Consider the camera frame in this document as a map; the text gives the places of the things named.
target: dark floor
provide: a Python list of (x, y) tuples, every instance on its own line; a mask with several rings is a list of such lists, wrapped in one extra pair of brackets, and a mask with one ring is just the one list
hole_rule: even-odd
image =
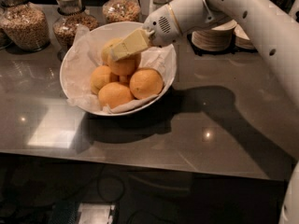
[(0, 223), (13, 224), (48, 224), (58, 203), (116, 204), (119, 224), (277, 224), (287, 186), (4, 154), (0, 184)]

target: gray countertop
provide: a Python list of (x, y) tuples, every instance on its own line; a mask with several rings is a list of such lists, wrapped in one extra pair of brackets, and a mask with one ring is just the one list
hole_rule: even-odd
[[(49, 24), (55, 6), (44, 6)], [(100, 7), (93, 15), (103, 22)], [(172, 89), (127, 117), (69, 106), (60, 46), (0, 50), (0, 152), (285, 180), (299, 158), (299, 109), (258, 53), (194, 55), (177, 45)]]

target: white robotic arm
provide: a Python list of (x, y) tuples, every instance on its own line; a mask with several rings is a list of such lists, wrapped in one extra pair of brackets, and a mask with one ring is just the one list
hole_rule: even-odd
[(174, 0), (149, 14), (143, 28), (154, 46), (234, 19), (299, 107), (299, 24), (269, 0)]

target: cable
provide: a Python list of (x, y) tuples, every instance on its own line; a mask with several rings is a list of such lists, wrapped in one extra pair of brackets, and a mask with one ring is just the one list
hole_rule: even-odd
[(176, 224), (176, 222), (172, 221), (172, 220), (168, 220), (168, 219), (164, 219), (164, 218), (161, 218), (161, 217), (158, 217), (148, 211), (145, 211), (145, 210), (137, 210), (135, 212), (133, 212), (130, 217), (128, 218), (126, 224), (133, 224), (133, 221), (134, 221), (134, 218), (138, 215), (138, 214), (141, 214), (141, 213), (145, 213), (145, 214), (148, 214), (154, 218), (156, 218), (157, 220), (159, 221), (162, 221), (164, 223), (170, 223), (170, 224)]

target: stainless steel counter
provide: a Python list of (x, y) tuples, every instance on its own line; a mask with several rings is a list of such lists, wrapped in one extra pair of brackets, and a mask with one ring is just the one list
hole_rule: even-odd
[[(54, 6), (45, 6), (51, 26)], [(100, 8), (92, 7), (100, 15)], [(299, 158), (299, 109), (257, 53), (194, 55), (177, 46), (178, 73), (159, 102), (128, 117), (69, 106), (57, 58), (0, 50), (0, 152), (203, 174), (289, 179)]]

